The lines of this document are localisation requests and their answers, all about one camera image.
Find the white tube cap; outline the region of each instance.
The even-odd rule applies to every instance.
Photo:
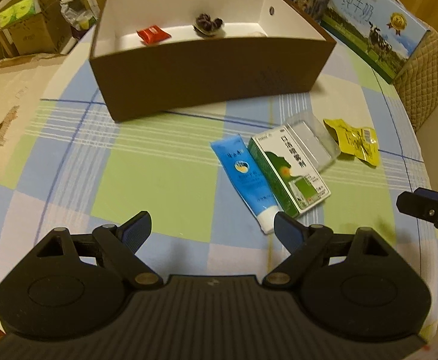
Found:
[[[266,208],[257,216],[257,221],[261,225],[264,234],[270,234],[274,231],[274,217],[280,211],[278,206]]]

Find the plaid tablecloth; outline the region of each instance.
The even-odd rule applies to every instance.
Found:
[[[81,233],[141,210],[151,213],[153,234],[138,256],[162,276],[263,278],[285,252],[274,235],[261,232],[209,143],[237,133],[248,140],[310,110],[319,120],[374,126],[381,165],[336,161],[322,174],[332,196],[300,221],[341,233],[377,230],[428,284],[432,308],[423,333],[435,332],[438,232],[395,206],[402,191],[428,188],[429,179],[395,89],[354,52],[339,43],[310,93],[177,109],[117,125],[87,60],[91,35],[50,82],[0,180],[0,281],[53,227]],[[138,88],[137,102],[146,102]]]

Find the metal pin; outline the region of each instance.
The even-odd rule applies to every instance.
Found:
[[[266,280],[276,286],[290,282],[290,276],[284,272],[272,272],[266,276]]]
[[[138,274],[134,278],[135,282],[138,284],[141,284],[143,286],[150,286],[152,284],[155,284],[159,281],[159,276],[156,274],[150,273],[150,272],[144,272],[141,274]]]

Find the black ribbed surface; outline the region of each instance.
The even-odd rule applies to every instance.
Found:
[[[173,276],[136,293],[109,326],[82,338],[37,342],[7,335],[7,360],[336,360],[402,359],[424,343],[358,343],[315,326],[291,294],[262,288],[255,276]]]

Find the green and white box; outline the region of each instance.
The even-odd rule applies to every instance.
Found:
[[[255,135],[249,140],[248,149],[282,209],[292,218],[331,195],[285,126]]]

